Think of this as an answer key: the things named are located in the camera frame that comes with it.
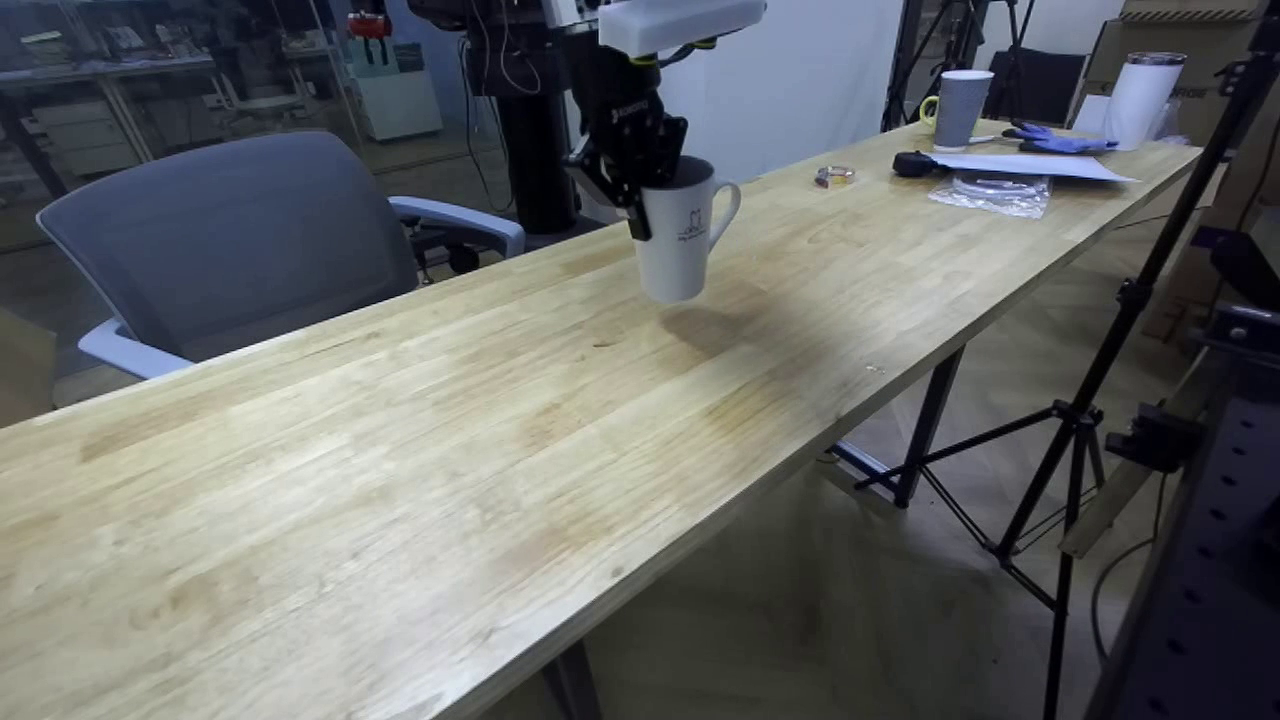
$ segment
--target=table leg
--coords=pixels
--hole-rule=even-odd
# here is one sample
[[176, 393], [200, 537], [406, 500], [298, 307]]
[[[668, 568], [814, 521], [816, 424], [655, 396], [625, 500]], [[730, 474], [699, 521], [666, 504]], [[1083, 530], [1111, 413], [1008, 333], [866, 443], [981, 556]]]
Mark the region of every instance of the table leg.
[[907, 458], [904, 458], [901, 467], [885, 474], [875, 459], [869, 459], [855, 448], [845, 448], [845, 443], [832, 448], [832, 458], [842, 458], [842, 459], [855, 464], [862, 474], [869, 474], [866, 484], [889, 484], [896, 508], [914, 504], [922, 474], [933, 459], [928, 448], [933, 448], [933, 436], [936, 436], [936, 429], [946, 421], [961, 360], [963, 360], [963, 350], [956, 350], [946, 364], [933, 370], [928, 393], [925, 393], [925, 406], [922, 406], [922, 416], [916, 416], [916, 431], [914, 431], [914, 443], [907, 443]]
[[133, 117], [133, 109], [127, 109], [127, 97], [126, 97], [122, 80], [118, 80], [118, 77], [99, 77], [95, 88], [103, 91], [103, 99], [110, 99], [110, 109], [111, 109], [111, 117], [118, 117], [118, 124], [122, 124], [133, 157], [135, 157], [142, 163], [145, 163], [145, 162], [155, 162], [145, 129], [135, 124], [135, 117]]
[[573, 643], [563, 658], [557, 658], [545, 667], [545, 681], [547, 681], [563, 720], [604, 720], [584, 643]]
[[47, 197], [65, 197], [68, 184], [55, 178], [55, 167], [47, 163], [43, 149], [35, 144], [35, 137], [24, 129], [24, 113], [4, 91], [0, 91], [0, 129], [15, 144], [15, 152], [34, 163], [34, 174], [43, 184], [43, 193]]

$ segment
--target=cup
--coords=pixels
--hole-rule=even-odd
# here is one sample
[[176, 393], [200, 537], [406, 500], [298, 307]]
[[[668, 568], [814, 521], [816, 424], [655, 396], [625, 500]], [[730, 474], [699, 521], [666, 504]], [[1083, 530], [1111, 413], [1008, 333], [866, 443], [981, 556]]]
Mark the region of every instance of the cup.
[[[730, 209], [713, 228], [713, 203], [730, 193]], [[668, 184], [646, 190], [649, 241], [635, 241], [639, 289], [659, 303], [697, 300], [708, 286], [708, 258], [745, 203], [738, 184], [716, 179], [716, 167], [682, 157]]]
[[946, 73], [939, 113], [936, 113], [936, 132], [933, 132], [933, 144], [939, 152], [961, 152], [973, 144], [973, 129], [989, 104], [992, 77], [997, 73], [981, 73], [981, 67]]
[[1176, 80], [1185, 77], [1185, 65], [1190, 55], [1180, 54], [1130, 55], [1111, 88], [1107, 124], [1104, 124], [1118, 152], [1130, 152], [1160, 137], [1169, 121], [1169, 99], [1176, 91]]

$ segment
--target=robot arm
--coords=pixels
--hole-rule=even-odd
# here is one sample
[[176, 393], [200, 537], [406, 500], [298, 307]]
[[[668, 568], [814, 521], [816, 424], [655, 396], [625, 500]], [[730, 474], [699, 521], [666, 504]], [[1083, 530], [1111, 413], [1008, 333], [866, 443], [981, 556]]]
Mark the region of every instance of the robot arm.
[[627, 212], [635, 241], [649, 241], [639, 193], [677, 178], [689, 137], [689, 121], [666, 113], [659, 67], [756, 23], [765, 0], [587, 0], [587, 7], [547, 0], [545, 11], [563, 34], [569, 88], [584, 113], [584, 144], [569, 167], [584, 193]]

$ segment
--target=chair armrest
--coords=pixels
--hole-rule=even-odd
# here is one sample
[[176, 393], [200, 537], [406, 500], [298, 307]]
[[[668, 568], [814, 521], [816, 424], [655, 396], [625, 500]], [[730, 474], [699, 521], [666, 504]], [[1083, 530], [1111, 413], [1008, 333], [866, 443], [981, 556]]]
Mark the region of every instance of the chair armrest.
[[111, 322], [95, 326], [91, 333], [83, 333], [77, 350], [83, 355], [95, 355], [95, 360], [118, 364], [118, 370], [126, 370], [133, 376], [145, 376], [145, 381], [191, 370], [191, 360], [171, 355], [171, 354], [153, 350], [153, 343], [142, 343], [133, 336], [122, 336], [122, 329], [126, 326], [111, 315]]
[[476, 209], [461, 209], [461, 203], [443, 203], [443, 199], [426, 199], [426, 197], [389, 197], [393, 212], [401, 221], [432, 221], [443, 228], [469, 228], [469, 233], [485, 233], [492, 238], [492, 249], [505, 258], [522, 258], [524, 253], [524, 228]]

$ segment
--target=small object on table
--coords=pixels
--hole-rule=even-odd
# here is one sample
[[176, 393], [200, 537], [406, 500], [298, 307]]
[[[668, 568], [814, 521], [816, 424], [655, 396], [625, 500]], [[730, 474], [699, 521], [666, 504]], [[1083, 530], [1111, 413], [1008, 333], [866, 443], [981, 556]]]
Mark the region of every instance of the small object on table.
[[1012, 157], [1012, 152], [936, 152], [928, 157], [947, 174], [983, 174], [983, 178], [1052, 178], [1052, 179], [1081, 179], [1081, 184], [1130, 184], [1130, 178], [1111, 174], [1091, 157]]
[[1081, 137], [1062, 137], [1043, 124], [1024, 124], [1017, 129], [1024, 140], [1022, 152], [1042, 152], [1042, 157], [1107, 157], [1118, 152], [1118, 140], [1081, 140]]
[[954, 203], [954, 209], [999, 212], [999, 218], [1043, 218], [1050, 178], [956, 174], [954, 179], [936, 184], [928, 199]]
[[947, 167], [936, 163], [936, 162], [925, 157], [925, 152], [896, 152], [896, 157], [892, 157], [892, 174], [896, 174], [896, 178], [946, 178]]
[[852, 167], [845, 167], [845, 163], [824, 163], [824, 167], [816, 167], [814, 184], [816, 184], [816, 190], [852, 184]]

